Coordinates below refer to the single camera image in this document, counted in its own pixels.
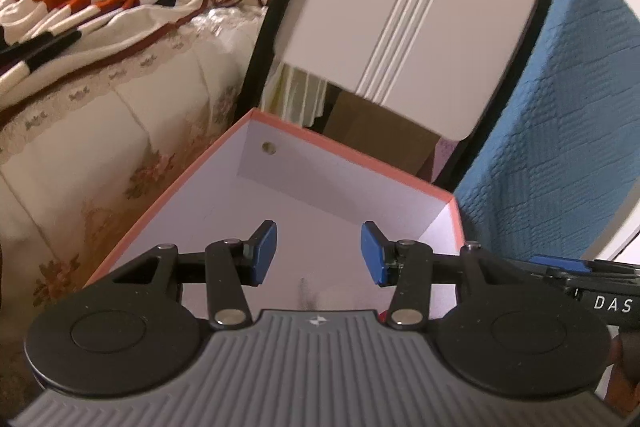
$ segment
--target pink box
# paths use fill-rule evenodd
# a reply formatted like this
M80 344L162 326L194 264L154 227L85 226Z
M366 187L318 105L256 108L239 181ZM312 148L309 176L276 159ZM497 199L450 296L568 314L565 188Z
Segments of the pink box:
M314 132L252 110L198 158L149 208L89 283L160 243L203 251L247 239L265 219L278 249L260 287L244 288L260 309L377 309L393 288L370 279L360 227L375 221L391 240L418 239L457 254L464 238L452 194ZM434 285L431 316L455 305ZM185 285L182 303L206 317L204 285Z

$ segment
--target metal screw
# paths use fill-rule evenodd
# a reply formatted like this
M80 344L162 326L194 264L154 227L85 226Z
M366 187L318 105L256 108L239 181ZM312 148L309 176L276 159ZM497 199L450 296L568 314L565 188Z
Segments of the metal screw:
M262 144L262 150L269 156L273 156L276 153L276 146L273 142L265 142Z
M242 310L228 308L220 310L213 318L218 324L222 324L223 326L237 326L246 320L246 315Z
M391 320L398 326L413 326L422 322L422 314L418 310L403 308L391 314Z

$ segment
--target beige plastic panel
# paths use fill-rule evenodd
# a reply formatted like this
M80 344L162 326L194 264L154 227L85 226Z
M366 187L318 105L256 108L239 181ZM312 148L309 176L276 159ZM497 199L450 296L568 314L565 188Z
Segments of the beige plastic panel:
M453 140L472 131L535 0L291 0L276 56Z

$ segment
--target floral bedspread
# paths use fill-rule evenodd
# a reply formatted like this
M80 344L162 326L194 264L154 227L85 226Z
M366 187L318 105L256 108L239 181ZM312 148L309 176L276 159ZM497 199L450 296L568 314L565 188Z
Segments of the floral bedspread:
M227 129L262 16L212 9L0 126L0 416L29 396L21 339L31 320L81 288Z

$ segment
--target chair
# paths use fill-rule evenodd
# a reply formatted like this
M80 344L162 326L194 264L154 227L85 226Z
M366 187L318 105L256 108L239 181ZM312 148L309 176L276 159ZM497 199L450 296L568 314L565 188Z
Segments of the chair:
M623 0L553 0L454 192L466 238L513 259L577 259L639 173L640 22Z

